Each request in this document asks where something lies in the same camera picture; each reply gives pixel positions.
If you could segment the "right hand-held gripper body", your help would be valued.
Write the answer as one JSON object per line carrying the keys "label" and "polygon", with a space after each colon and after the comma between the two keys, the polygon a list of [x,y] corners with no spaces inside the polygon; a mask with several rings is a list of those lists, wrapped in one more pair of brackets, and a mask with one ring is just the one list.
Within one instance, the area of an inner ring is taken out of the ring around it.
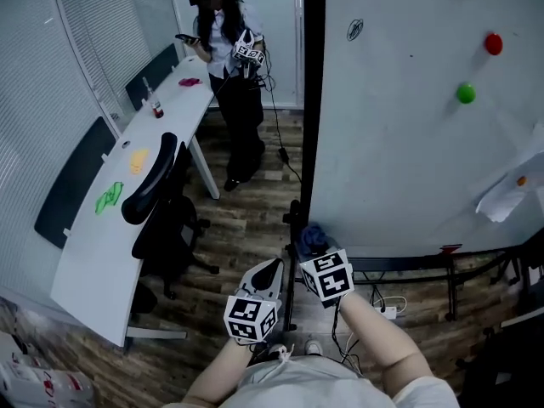
{"label": "right hand-held gripper body", "polygon": [[299,264],[303,281],[325,309],[354,290],[353,267],[344,249]]}

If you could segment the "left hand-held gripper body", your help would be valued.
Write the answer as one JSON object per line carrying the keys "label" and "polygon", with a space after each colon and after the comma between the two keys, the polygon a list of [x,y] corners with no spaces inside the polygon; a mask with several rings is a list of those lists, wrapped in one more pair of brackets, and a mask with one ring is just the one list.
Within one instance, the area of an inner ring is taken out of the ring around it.
{"label": "left hand-held gripper body", "polygon": [[224,311],[224,324],[231,338],[240,345],[263,343],[279,320],[281,300],[238,289],[230,295]]}

